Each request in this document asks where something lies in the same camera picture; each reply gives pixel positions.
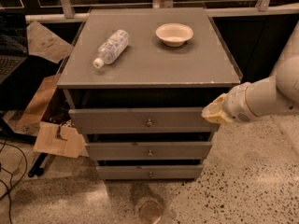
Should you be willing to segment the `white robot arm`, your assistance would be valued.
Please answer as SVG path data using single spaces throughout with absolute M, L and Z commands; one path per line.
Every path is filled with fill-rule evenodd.
M 269 115 L 299 113 L 299 22 L 270 76 L 234 86 L 202 111 L 212 123 L 248 123 Z

